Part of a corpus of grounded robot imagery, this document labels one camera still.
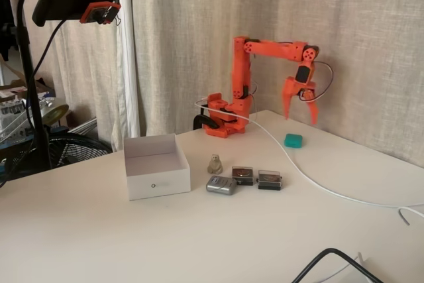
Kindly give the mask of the orange gripper black servo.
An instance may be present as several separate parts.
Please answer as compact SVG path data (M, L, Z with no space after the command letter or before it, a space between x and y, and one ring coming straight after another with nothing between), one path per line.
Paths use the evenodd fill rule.
M301 100L309 107L311 113L311 123L317 124L319 109L315 101L315 83L311 80L314 72L314 65L300 65L295 77L288 77L282 90L282 102L284 107L284 116L287 119L290 112L290 104L293 96L296 96L301 89L304 89Z

